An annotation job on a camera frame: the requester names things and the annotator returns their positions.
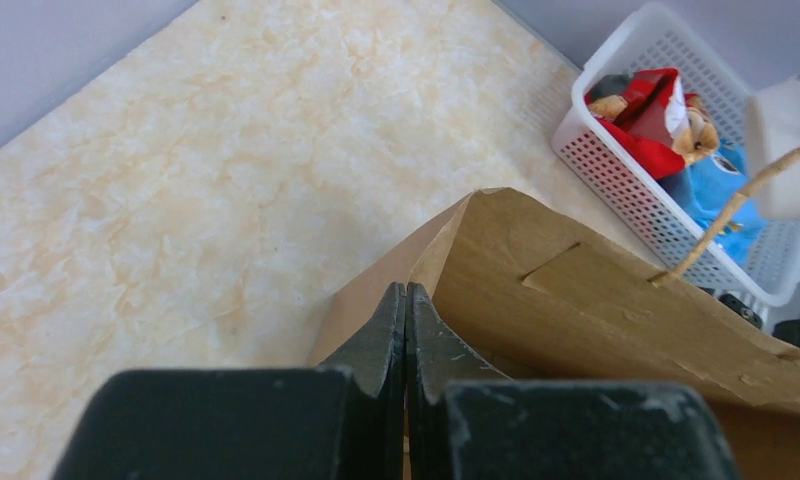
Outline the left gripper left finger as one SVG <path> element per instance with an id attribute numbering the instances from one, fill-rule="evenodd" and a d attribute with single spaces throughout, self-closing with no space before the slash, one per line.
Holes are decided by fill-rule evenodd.
<path id="1" fill-rule="evenodd" d="M 403 285 L 311 368 L 136 369 L 84 410 L 57 479 L 399 479 Z"/>

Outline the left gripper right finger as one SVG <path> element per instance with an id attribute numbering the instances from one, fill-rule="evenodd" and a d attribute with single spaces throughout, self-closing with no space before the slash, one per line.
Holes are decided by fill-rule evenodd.
<path id="1" fill-rule="evenodd" d="M 516 380 L 407 289 L 415 479 L 736 479 L 704 399 L 673 383 Z"/>

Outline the brown paper bag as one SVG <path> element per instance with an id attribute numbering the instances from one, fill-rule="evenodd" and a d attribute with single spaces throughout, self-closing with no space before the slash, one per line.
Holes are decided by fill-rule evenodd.
<path id="1" fill-rule="evenodd" d="M 556 377 L 650 379 L 718 410 L 747 479 L 800 479 L 800 349 L 511 188 L 470 193 L 337 292 L 311 363 L 416 282 L 459 336 L 501 365 Z"/>

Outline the white paper coffee cup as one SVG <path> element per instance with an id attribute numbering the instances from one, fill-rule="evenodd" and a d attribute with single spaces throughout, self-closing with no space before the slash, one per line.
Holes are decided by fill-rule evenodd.
<path id="1" fill-rule="evenodd" d="M 745 150 L 753 177 L 800 147 L 800 74 L 760 90 L 746 102 Z M 753 196 L 769 220 L 800 220 L 800 160 Z"/>

